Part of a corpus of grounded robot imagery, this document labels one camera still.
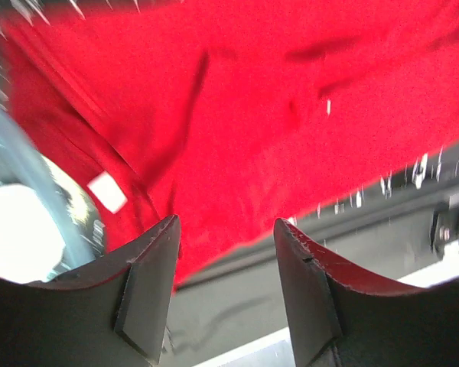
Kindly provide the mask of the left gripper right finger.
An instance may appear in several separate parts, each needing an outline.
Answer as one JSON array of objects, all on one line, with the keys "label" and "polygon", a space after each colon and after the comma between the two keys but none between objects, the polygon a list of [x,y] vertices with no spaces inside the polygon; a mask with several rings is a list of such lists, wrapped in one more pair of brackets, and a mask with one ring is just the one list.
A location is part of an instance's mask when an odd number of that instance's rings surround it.
[{"label": "left gripper right finger", "polygon": [[274,240],[296,365],[459,366],[459,278],[403,284],[284,219]]}]

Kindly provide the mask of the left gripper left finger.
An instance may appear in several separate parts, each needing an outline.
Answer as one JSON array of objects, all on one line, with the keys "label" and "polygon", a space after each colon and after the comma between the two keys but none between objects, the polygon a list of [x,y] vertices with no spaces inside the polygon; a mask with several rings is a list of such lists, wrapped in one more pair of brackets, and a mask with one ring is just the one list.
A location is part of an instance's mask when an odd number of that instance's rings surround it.
[{"label": "left gripper left finger", "polygon": [[0,278],[0,366],[157,365],[180,240],[168,216],[50,282]]}]

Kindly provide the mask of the dark red t shirt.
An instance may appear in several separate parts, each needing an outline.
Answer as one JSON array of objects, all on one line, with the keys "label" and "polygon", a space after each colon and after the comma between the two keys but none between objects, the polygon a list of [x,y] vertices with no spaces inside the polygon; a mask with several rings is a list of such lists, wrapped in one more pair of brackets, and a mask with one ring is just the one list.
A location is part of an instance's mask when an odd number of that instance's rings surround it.
[{"label": "dark red t shirt", "polygon": [[459,1],[0,6],[13,119],[175,281],[459,139]]}]

